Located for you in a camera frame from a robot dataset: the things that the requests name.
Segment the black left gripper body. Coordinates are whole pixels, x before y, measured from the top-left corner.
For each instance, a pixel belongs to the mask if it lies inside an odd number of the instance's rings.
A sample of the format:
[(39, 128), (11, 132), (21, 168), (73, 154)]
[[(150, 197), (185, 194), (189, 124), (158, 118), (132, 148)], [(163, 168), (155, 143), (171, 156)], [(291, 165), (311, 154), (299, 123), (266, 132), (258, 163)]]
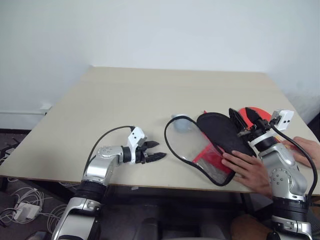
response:
[(146, 157), (148, 149), (148, 142), (145, 141), (141, 146), (138, 146), (135, 149), (135, 163), (136, 164), (144, 164), (146, 162)]

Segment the person's left hand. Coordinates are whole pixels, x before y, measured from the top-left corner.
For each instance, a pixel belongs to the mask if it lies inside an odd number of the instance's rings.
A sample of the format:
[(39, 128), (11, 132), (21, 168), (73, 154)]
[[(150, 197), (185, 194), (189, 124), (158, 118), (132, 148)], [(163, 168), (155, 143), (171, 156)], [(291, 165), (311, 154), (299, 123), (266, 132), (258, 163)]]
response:
[(272, 199), (268, 171), (258, 158), (236, 150), (233, 150), (231, 154), (224, 152), (222, 157), (221, 163), (235, 172), (235, 181), (254, 193)]

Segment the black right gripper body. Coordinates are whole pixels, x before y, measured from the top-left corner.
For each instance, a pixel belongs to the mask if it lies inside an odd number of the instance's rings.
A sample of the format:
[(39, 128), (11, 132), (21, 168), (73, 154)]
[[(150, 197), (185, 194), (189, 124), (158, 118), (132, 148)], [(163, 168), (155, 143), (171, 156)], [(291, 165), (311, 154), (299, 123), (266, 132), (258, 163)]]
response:
[(240, 131), (237, 136), (245, 141), (253, 141), (254, 139), (264, 135), (271, 129), (268, 121), (265, 119), (256, 120), (250, 129)]

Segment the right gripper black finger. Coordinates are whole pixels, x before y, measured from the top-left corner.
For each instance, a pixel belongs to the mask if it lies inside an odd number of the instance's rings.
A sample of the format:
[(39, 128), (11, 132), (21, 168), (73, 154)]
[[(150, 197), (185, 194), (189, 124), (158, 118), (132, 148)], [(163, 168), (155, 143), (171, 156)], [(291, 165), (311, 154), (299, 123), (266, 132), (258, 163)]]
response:
[(247, 118), (250, 120), (252, 124), (257, 124), (258, 122), (262, 121), (261, 116), (254, 109), (246, 107), (245, 112)]
[(229, 108), (228, 114), (230, 120), (234, 123), (238, 131), (244, 131), (248, 128), (247, 123), (238, 111), (233, 108)]

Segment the person's right hand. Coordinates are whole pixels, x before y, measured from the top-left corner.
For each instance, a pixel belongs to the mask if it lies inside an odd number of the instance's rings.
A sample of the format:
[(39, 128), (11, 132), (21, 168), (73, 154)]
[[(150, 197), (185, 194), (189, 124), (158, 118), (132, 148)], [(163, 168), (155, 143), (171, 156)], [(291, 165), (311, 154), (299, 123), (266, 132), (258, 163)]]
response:
[[(319, 170), (320, 169), (320, 145), (313, 140), (308, 140), (299, 136), (294, 137), (293, 140), (306, 151), (306, 153), (311, 157), (315, 167)], [(311, 167), (308, 159), (305, 157), (304, 154), (302, 154), (299, 151), (299, 149), (296, 146), (294, 146), (288, 140), (283, 140), (282, 143), (288, 149), (291, 150), (293, 157), (297, 162), (300, 162), (305, 166)]]

